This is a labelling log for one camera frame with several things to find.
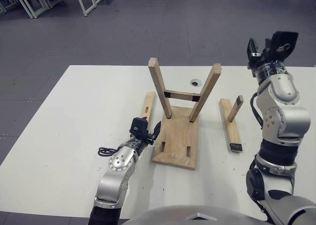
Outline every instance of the wooden board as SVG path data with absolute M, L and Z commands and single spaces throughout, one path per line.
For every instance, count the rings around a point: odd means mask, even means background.
M 155 103 L 155 98 L 156 98 L 155 92 L 148 92 L 146 94 L 144 106 L 143 106 L 143 110 L 141 114 L 142 118 L 147 117 L 146 120 L 148 121 L 148 129 L 150 129 L 151 114 L 152 114 L 153 105 Z
M 232 110 L 232 104 L 229 99 L 221 99 L 219 101 L 220 112 L 222 116 L 222 120 L 225 125 L 226 136 L 228 140 L 229 147 L 232 151 L 240 152 L 242 151 L 241 140 L 239 136 L 239 132 L 237 129 L 237 125 L 235 120 L 229 122 L 228 115 Z
M 171 106 L 171 109 L 171 119 L 163 115 L 153 162 L 195 170 L 198 118 L 190 122 L 191 108 Z

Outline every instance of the gray floor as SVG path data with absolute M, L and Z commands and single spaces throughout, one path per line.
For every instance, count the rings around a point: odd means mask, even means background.
M 289 30 L 299 39 L 285 63 L 312 67 L 315 15 L 315 0 L 106 0 L 88 17 L 64 0 L 37 20 L 13 10 L 0 17 L 0 164 L 70 64 L 246 66 L 250 37 L 262 47 Z M 0 212 L 0 225 L 85 223 Z

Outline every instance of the black wire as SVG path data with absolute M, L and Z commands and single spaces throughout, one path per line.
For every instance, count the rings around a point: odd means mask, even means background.
M 255 155 L 255 158 L 254 158 L 253 161 L 251 162 L 251 164 L 250 164 L 250 166 L 249 166 L 249 170 L 251 170 L 251 169 L 253 169 L 253 168 L 255 167 L 255 165 L 256 165 L 256 156 L 257 156 L 257 155 Z
M 116 153 L 117 151 L 119 151 L 121 149 L 121 146 L 118 147 L 118 149 L 109 149 L 109 148 L 104 148 L 104 147 L 101 147 L 99 148 L 99 151 L 98 151 L 98 155 L 99 156 L 102 156 L 102 157 L 110 157 L 112 156 L 114 153 Z
M 261 129 L 262 129 L 262 126 L 263 126 L 263 119 L 261 118 L 261 116 L 259 115 L 259 113 L 257 112 L 257 110 L 255 109 L 255 107 L 253 106 L 253 100 L 255 97 L 257 97 L 258 94 L 257 92 L 255 92 L 251 99 L 250 99 L 250 106 L 251 106 L 251 109 L 252 109 L 252 112 L 253 114 L 255 115 L 255 118 L 257 119 L 257 121 L 259 122 L 259 125 L 261 126 Z

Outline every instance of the wooden plank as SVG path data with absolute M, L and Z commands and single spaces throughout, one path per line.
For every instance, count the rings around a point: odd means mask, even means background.
M 242 152 L 242 145 L 235 120 L 229 122 L 228 115 L 232 110 L 232 104 L 229 99 L 221 99 L 219 101 L 222 120 L 225 125 L 225 132 L 230 149 L 235 152 Z
M 166 90 L 166 88 L 163 83 L 158 59 L 150 58 L 148 62 L 148 68 L 149 68 L 150 74 L 152 75 L 154 85 L 156 87 L 156 91 L 158 93 L 164 113 L 167 118 L 171 118 L 172 110 L 169 103 L 169 99 L 165 98 L 164 96 L 164 91 Z
M 221 75 L 222 72 L 222 67 L 220 64 L 214 64 L 208 77 L 207 80 L 203 86 L 203 89 L 201 91 L 201 97 L 197 103 L 195 103 L 191 115 L 190 115 L 190 122 L 194 122 L 201 111 L 204 103 L 206 102 L 209 94 L 211 93 L 213 87 L 216 84 L 216 81 L 218 80 L 219 76 Z
M 237 115 L 237 113 L 238 113 L 240 107 L 242 106 L 242 104 L 243 104 L 243 97 L 242 97 L 242 95 L 239 95 L 239 96 L 237 97 L 236 101 L 235 101 L 235 104 L 234 104 L 234 106 L 233 106 L 231 112 L 230 112 L 229 115 L 228 115 L 228 121 L 229 121 L 229 122 L 232 122 L 232 121 L 233 121 L 233 119 L 234 119 L 235 116 Z
M 152 108 L 155 103 L 155 98 L 156 94 L 155 92 L 148 92 L 145 97 L 144 101 L 144 106 L 142 110 L 141 117 L 146 117 L 148 121 L 148 129 L 150 128 L 150 123 L 151 123 L 151 113 L 152 113 Z
M 166 98 L 176 98 L 193 102 L 198 102 L 200 98 L 200 95 L 198 93 L 186 93 L 172 90 L 165 90 L 164 96 Z
M 163 116 L 153 162 L 195 170 L 198 118 L 190 122 L 190 108 L 172 106 L 172 119 Z

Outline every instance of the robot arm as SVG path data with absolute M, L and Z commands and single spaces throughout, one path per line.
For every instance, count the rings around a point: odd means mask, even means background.
M 260 151 L 246 176 L 247 192 L 275 224 L 309 224 L 316 220 L 316 205 L 293 196 L 295 157 L 310 126 L 308 112 L 300 104 L 292 76 L 283 61 L 294 50 L 297 33 L 276 32 L 257 53 L 248 45 L 248 68 L 259 83 L 257 106 L 263 119 Z
M 148 134 L 148 122 L 134 118 L 130 139 L 120 145 L 109 159 L 108 170 L 102 177 L 94 198 L 89 225 L 117 225 L 123 207 L 129 178 L 135 171 L 138 157 L 148 144 L 153 144 L 160 132 L 160 123 Z

